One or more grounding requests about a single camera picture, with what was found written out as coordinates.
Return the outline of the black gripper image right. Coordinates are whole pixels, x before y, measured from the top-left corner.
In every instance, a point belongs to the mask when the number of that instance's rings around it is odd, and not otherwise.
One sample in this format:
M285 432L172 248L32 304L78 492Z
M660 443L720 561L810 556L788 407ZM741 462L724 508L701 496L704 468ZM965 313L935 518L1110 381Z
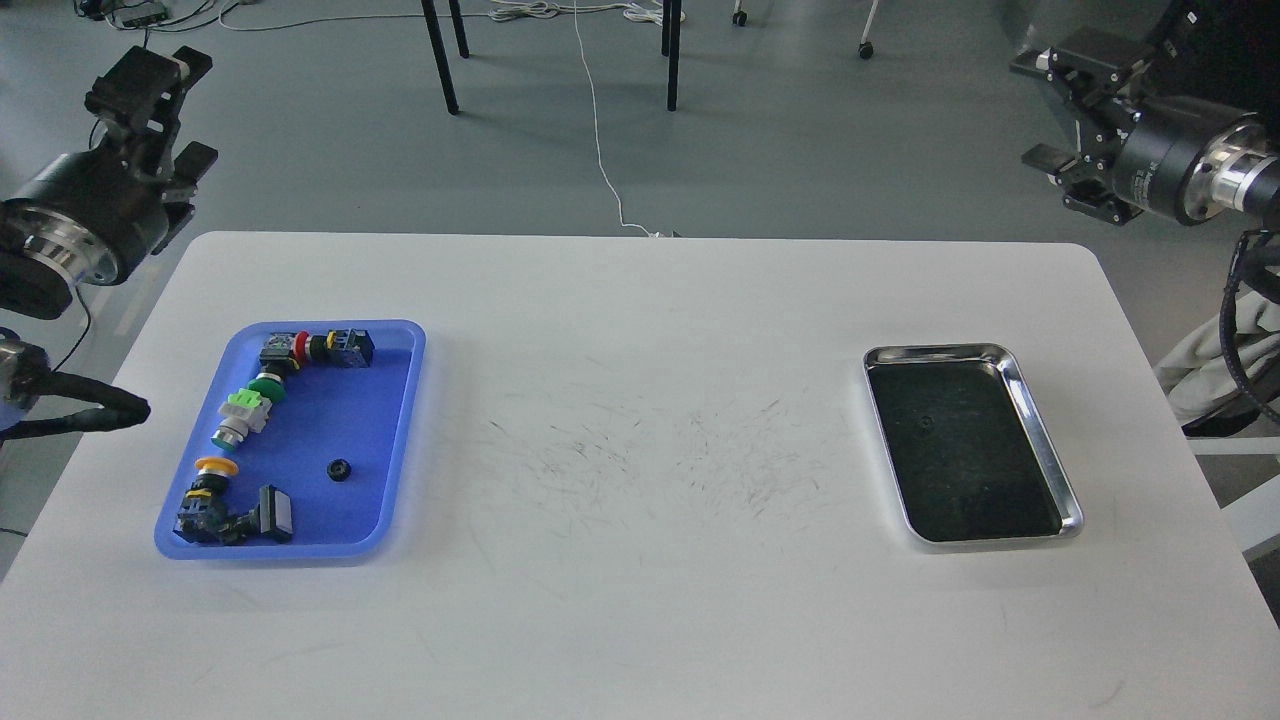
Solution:
M1021 164L1046 174L1062 205L1110 225L1143 211L1198 225L1222 211L1276 224L1276 152L1257 111L1174 96L1148 44L1082 27L1021 50L1009 69L1062 105L1071 151L1120 149L1111 167L1037 143Z

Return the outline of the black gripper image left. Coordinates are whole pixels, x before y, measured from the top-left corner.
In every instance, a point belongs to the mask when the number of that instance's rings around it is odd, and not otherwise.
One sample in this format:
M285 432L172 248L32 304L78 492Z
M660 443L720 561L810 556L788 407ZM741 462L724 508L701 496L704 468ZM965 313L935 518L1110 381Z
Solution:
M115 286L168 249L219 159L200 142L174 152L186 95L211 69L212 59L189 46L168 55L134 46L93 82L84 108L102 137L3 201L5 282Z

